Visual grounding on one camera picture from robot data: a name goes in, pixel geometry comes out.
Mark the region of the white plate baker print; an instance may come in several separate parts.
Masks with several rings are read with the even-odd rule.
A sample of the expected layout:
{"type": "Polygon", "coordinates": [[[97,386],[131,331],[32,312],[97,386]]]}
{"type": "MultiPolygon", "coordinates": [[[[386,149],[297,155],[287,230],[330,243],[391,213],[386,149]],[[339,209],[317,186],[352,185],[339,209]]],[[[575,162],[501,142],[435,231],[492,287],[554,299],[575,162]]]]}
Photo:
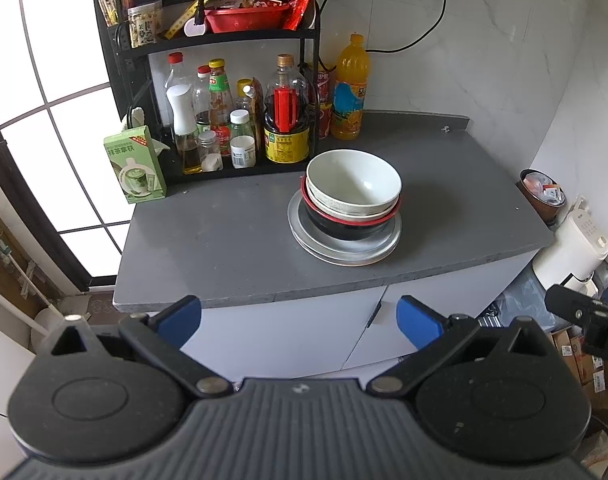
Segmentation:
{"type": "Polygon", "coordinates": [[[291,233],[306,252],[333,266],[370,266],[389,257],[401,239],[403,221],[399,212],[379,232],[363,240],[343,240],[315,226],[305,209],[302,193],[297,191],[287,205],[291,233]]]}

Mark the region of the red black bowl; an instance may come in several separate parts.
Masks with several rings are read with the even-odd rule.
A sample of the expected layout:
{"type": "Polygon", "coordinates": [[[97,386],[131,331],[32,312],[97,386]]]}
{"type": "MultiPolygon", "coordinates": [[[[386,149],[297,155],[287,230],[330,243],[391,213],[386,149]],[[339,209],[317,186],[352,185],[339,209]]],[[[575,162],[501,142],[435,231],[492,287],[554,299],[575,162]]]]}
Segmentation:
{"type": "Polygon", "coordinates": [[[401,200],[399,205],[385,217],[368,222],[349,222],[334,218],[320,211],[308,198],[304,185],[306,184],[306,178],[302,176],[299,179],[299,190],[302,194],[302,199],[305,204],[305,211],[313,222],[313,225],[318,228],[321,232],[324,232],[328,236],[338,238],[339,240],[366,240],[367,237],[379,233],[387,228],[395,214],[399,211],[401,200]]]}

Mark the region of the large white bowl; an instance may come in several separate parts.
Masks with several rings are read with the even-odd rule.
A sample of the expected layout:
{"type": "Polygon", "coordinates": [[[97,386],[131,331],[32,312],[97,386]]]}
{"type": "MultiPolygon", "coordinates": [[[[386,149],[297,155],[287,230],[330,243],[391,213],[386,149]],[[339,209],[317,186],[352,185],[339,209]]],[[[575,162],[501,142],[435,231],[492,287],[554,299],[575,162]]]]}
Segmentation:
{"type": "Polygon", "coordinates": [[[401,192],[401,177],[386,160],[363,151],[332,150],[312,159],[307,183],[319,198],[342,206],[384,206],[401,192]]]}

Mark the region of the black kitchen shelf rack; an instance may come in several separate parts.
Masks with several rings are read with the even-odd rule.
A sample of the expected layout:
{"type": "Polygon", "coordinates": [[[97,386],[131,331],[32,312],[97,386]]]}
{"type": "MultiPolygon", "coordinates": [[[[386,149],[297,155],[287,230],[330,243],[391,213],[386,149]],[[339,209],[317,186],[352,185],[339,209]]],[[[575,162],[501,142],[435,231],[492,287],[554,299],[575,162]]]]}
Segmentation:
{"type": "MultiPolygon", "coordinates": [[[[135,3],[152,3],[157,0],[133,0],[135,3]]],[[[193,0],[159,0],[163,3],[179,4],[193,0]]],[[[133,47],[127,30],[127,12],[122,6],[122,0],[115,0],[117,12],[116,23],[107,25],[101,12],[101,6],[95,7],[98,29],[106,35],[102,40],[104,61],[110,76],[110,88],[113,90],[118,110],[128,113],[137,106],[142,106],[148,113],[153,114],[153,136],[155,139],[167,142],[170,140],[170,129],[163,125],[159,100],[153,89],[153,72],[150,56],[153,54],[173,53],[185,48],[204,46],[220,47],[223,44],[239,44],[248,47],[253,41],[283,41],[299,42],[298,62],[296,67],[307,80],[307,89],[316,89],[318,66],[307,67],[305,54],[310,53],[313,62],[319,61],[320,47],[320,11],[317,0],[309,0],[305,5],[304,16],[293,29],[272,24],[268,28],[246,29],[238,28],[229,32],[214,32],[207,29],[202,36],[189,37],[182,34],[178,37],[165,39],[157,38],[154,44],[144,44],[133,47]]]]}

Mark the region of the white rice cooker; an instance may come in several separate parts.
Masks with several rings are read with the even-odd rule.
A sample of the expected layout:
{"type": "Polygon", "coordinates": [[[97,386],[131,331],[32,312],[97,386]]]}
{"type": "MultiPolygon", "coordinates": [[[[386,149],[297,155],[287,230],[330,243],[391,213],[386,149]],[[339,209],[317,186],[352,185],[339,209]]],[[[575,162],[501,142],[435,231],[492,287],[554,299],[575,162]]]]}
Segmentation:
{"type": "Polygon", "coordinates": [[[561,285],[569,276],[578,282],[592,277],[608,255],[608,238],[583,209],[573,209],[554,231],[554,241],[532,261],[534,275],[544,289],[561,285]]]}

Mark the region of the brown trash bin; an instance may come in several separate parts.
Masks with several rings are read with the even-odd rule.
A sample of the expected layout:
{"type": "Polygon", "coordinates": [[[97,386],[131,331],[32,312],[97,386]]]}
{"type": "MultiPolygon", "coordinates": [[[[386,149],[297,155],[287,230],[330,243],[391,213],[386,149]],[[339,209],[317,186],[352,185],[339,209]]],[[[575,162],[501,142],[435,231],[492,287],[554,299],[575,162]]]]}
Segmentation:
{"type": "Polygon", "coordinates": [[[566,193],[561,186],[543,172],[528,168],[521,171],[517,187],[543,222],[553,226],[566,206],[566,193]]]}

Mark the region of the green tea carton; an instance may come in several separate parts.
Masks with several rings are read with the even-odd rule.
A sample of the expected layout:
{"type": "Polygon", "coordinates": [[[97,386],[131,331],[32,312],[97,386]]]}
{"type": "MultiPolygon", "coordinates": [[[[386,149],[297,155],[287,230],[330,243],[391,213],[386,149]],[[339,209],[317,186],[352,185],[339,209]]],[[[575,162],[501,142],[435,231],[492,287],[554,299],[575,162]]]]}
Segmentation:
{"type": "Polygon", "coordinates": [[[153,141],[147,126],[122,130],[104,139],[110,166],[129,204],[166,197],[167,185],[153,141]]]}

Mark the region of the white cap small jar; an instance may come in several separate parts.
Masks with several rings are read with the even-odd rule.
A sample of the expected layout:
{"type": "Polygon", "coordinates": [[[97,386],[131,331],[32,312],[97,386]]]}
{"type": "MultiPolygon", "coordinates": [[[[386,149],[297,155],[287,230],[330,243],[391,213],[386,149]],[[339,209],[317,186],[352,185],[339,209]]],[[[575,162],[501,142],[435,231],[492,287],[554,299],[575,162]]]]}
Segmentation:
{"type": "Polygon", "coordinates": [[[254,167],[256,164],[255,134],[247,110],[230,113],[230,155],[235,169],[254,167]]]}

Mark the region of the dark soy sauce bottle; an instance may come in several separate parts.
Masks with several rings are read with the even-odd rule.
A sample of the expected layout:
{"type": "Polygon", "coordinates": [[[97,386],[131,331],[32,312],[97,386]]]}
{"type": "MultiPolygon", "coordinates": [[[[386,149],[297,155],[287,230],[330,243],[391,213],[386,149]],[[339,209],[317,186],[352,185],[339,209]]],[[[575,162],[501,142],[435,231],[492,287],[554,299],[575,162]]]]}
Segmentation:
{"type": "Polygon", "coordinates": [[[302,162],[309,154],[308,81],[295,67],[293,55],[278,55],[265,105],[267,158],[279,165],[302,162]]]}

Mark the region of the white oil spray bottle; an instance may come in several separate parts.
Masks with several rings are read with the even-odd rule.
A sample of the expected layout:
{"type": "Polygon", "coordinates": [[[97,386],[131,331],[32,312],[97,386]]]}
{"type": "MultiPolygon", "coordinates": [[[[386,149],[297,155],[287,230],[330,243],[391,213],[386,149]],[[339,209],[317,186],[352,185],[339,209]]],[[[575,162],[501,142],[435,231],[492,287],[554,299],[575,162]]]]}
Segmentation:
{"type": "Polygon", "coordinates": [[[189,84],[175,84],[166,91],[173,111],[173,133],[181,159],[182,174],[199,174],[202,171],[197,143],[197,122],[192,106],[192,88],[189,84]]]}

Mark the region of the red drink can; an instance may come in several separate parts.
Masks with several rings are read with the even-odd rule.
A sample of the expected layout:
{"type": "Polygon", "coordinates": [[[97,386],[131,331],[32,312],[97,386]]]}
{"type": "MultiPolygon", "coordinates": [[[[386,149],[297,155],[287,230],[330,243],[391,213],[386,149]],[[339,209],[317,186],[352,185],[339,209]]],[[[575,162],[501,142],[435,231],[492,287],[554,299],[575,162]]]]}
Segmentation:
{"type": "Polygon", "coordinates": [[[330,73],[318,64],[317,95],[319,101],[319,132],[320,139],[325,139],[330,133],[332,115],[330,73]]]}

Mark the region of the orange juice bottle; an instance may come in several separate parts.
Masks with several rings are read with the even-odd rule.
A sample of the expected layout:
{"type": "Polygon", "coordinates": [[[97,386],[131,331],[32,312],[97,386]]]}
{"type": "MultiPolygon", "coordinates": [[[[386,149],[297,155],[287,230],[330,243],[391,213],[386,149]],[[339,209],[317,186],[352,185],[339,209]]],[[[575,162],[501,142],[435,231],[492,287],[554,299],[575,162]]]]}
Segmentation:
{"type": "Polygon", "coordinates": [[[369,55],[363,36],[351,34],[336,62],[331,134],[339,140],[359,136],[370,72],[369,55]]]}

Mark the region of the red basket on shelf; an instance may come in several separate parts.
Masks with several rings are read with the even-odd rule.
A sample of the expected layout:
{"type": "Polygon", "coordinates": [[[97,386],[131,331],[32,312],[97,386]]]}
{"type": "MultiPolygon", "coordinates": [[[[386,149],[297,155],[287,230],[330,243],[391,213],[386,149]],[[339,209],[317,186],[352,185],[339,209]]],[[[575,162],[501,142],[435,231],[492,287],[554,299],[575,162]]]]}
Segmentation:
{"type": "Polygon", "coordinates": [[[254,30],[281,29],[291,7],[253,6],[253,8],[206,10],[205,18],[215,34],[253,32],[254,30]]]}

